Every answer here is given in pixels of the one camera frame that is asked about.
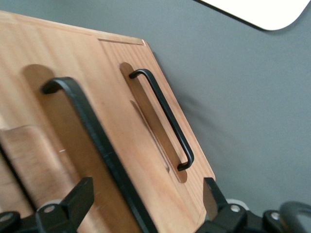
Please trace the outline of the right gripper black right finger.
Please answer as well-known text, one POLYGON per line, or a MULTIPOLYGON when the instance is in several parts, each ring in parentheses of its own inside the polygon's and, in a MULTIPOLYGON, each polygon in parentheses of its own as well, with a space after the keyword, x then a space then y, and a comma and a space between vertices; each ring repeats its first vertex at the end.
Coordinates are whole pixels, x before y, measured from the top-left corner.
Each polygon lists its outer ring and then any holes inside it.
POLYGON ((208 220, 205 233, 283 233, 278 211, 268 210, 261 216, 240 204, 228 203, 213 178, 204 178, 203 203, 208 220))

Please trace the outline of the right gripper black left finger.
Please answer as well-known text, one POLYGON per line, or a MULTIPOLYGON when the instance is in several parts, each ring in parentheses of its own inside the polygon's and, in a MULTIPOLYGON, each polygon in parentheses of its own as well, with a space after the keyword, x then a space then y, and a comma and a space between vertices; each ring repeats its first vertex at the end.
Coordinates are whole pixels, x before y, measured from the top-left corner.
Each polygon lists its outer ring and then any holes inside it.
POLYGON ((94 203, 93 178, 84 177, 59 204, 47 204, 21 218, 16 211, 0 214, 2 233, 76 233, 94 203))

